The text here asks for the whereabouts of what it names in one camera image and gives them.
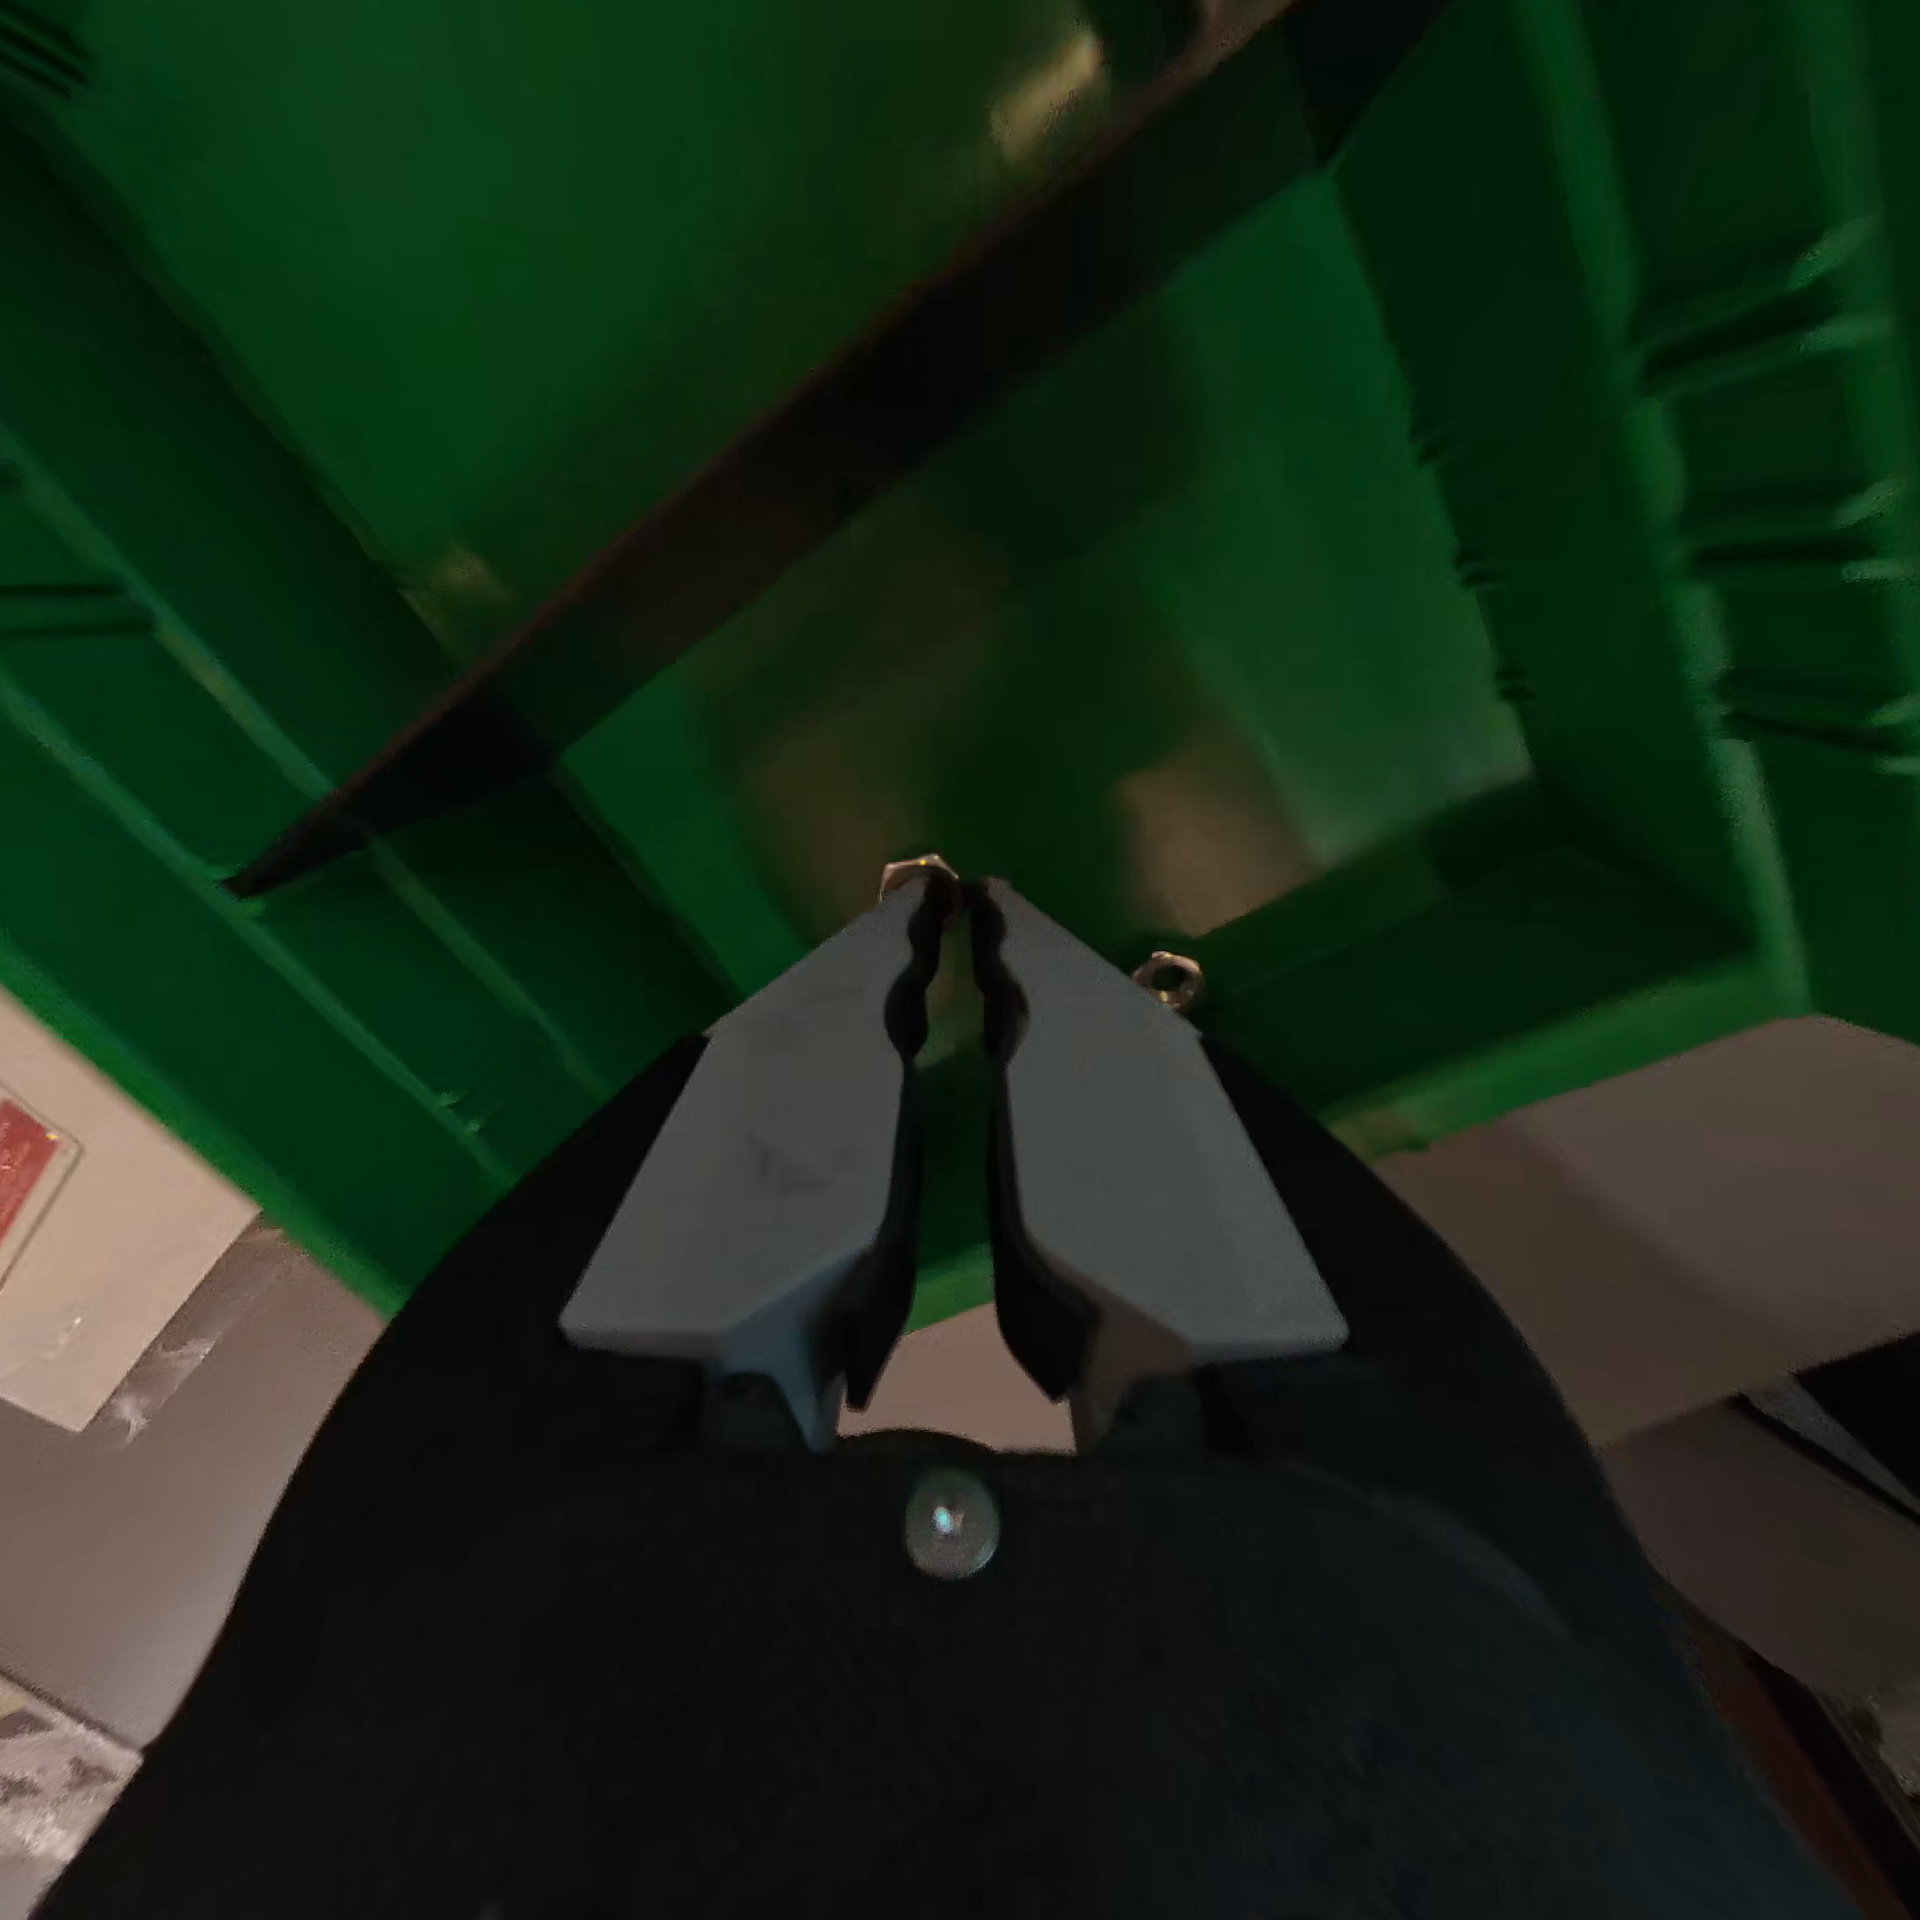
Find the white sheet red label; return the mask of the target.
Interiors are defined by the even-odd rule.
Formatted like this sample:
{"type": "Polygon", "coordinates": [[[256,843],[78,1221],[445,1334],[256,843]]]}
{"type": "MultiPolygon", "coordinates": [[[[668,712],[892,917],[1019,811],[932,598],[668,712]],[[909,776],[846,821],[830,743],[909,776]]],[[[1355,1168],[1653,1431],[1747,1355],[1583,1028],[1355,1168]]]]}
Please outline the white sheet red label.
{"type": "Polygon", "coordinates": [[[256,1204],[3,994],[3,1402],[110,1403],[256,1204]]]}

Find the black bin divider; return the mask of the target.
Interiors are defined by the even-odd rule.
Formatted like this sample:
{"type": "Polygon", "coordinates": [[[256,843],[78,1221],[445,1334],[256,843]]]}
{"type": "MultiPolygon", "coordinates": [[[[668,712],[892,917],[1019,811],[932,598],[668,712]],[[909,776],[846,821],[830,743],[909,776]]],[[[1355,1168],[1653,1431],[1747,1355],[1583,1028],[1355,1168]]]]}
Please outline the black bin divider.
{"type": "Polygon", "coordinates": [[[224,880],[256,901],[547,775],[858,515],[1195,251],[1328,165],[1440,3],[1155,4],[1168,60],[350,779],[224,880]]]}

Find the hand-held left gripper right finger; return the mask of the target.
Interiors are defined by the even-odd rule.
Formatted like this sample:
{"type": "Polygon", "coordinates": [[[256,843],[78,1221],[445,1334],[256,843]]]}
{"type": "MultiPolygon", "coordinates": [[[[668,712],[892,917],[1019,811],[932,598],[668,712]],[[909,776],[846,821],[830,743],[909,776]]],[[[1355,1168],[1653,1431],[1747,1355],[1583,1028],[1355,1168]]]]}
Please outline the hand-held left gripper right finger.
{"type": "Polygon", "coordinates": [[[1143,1383],[1351,1325],[1202,1036],[1006,880],[967,888],[991,1062],[995,1312],[1090,1454],[1143,1383]]]}

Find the green plastic bin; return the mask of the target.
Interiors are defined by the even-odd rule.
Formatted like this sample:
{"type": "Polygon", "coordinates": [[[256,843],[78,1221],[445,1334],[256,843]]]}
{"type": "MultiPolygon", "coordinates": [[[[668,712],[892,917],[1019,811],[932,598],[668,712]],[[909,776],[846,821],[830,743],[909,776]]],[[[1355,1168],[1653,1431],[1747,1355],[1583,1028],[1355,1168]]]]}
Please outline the green plastic bin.
{"type": "Polygon", "coordinates": [[[547,775],[224,880],[1168,60],[1155,4],[5,4],[5,981],[392,1309],[998,875],[1368,1144],[1915,1039],[1915,4],[1445,4],[547,775]]]}

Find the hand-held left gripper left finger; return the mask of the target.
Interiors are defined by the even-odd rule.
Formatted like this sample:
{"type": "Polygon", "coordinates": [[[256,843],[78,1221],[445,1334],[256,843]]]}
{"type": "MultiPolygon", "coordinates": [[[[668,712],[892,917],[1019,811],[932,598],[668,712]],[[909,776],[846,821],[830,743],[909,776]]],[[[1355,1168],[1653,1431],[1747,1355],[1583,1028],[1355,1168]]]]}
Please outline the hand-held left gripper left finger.
{"type": "Polygon", "coordinates": [[[576,1348],[758,1376],[832,1446],[914,1298],[917,1059],[957,906],[904,887],[706,1030],[559,1312],[576,1348]]]}

